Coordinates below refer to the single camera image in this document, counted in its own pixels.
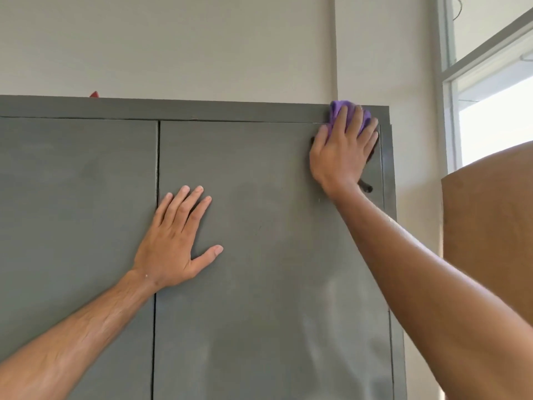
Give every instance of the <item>white window frame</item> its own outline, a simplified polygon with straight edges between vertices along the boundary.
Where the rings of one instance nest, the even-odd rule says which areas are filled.
[[[455,36],[451,0],[436,0],[436,99],[439,155],[442,177],[462,167],[458,92],[454,80],[484,63],[533,30],[533,8],[500,32],[455,61]]]

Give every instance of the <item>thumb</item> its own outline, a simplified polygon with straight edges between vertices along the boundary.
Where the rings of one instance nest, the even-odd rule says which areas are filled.
[[[195,276],[197,276],[200,271],[202,271],[205,267],[211,264],[222,251],[224,251],[224,248],[221,245],[216,245],[211,248],[208,248],[205,253],[192,260],[190,269],[190,273],[192,274],[191,277],[194,278]]]

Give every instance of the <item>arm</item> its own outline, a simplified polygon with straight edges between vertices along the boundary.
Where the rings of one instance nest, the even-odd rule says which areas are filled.
[[[210,197],[192,213],[203,189],[167,194],[144,237],[134,267],[111,289],[28,343],[0,364],[0,398],[61,400],[148,298],[193,278],[221,246],[191,260],[191,247]]]
[[[339,115],[310,153],[315,179],[335,203],[390,308],[451,398],[533,398],[533,329],[499,298],[433,254],[374,206],[357,181],[377,141],[358,137],[358,108]]]

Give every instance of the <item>microfiber cloth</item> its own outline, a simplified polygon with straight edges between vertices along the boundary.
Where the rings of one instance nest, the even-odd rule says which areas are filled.
[[[330,103],[330,123],[328,123],[328,138],[330,138],[331,136],[331,132],[333,131],[333,125],[335,124],[335,120],[337,119],[337,116],[339,112],[341,112],[341,108],[343,106],[348,107],[348,114],[346,115],[346,128],[344,129],[344,132],[348,130],[348,126],[350,126],[350,123],[352,122],[353,114],[356,113],[356,105],[350,101],[332,101]],[[372,115],[370,111],[367,109],[363,109],[363,124],[361,125],[359,133],[357,135],[360,135],[363,129],[370,124],[371,119]],[[372,149],[372,152],[370,152],[367,162],[372,158],[372,155],[374,155],[374,149]],[[363,180],[359,180],[357,184],[364,192],[368,194],[374,190],[371,185],[367,184]]]
[[[353,102],[332,101],[330,103],[330,123],[328,124],[328,138],[331,136],[331,132],[333,130],[333,124],[335,123],[335,120],[337,119],[339,112],[341,112],[342,107],[348,107],[348,115],[346,117],[346,129],[344,129],[344,132],[348,130],[348,126],[350,125],[352,121],[353,114],[356,113],[356,105]],[[370,111],[368,109],[363,109],[363,124],[361,125],[361,128],[359,129],[359,134],[361,134],[363,129],[368,126],[371,119],[372,119],[372,115],[370,114]]]

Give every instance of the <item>white wall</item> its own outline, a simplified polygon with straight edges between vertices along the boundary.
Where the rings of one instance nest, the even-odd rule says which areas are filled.
[[[0,94],[389,105],[398,221],[439,249],[428,0],[0,3]],[[437,399],[406,360],[409,400]]]
[[[533,0],[462,0],[463,11],[454,21],[455,53],[463,58],[520,15],[533,8]],[[452,0],[454,16],[460,10]]]
[[[329,0],[0,0],[0,94],[329,103]]]
[[[335,0],[340,99],[391,110],[398,222],[440,248],[440,178],[430,0]],[[406,336],[409,400],[436,400],[439,387]]]

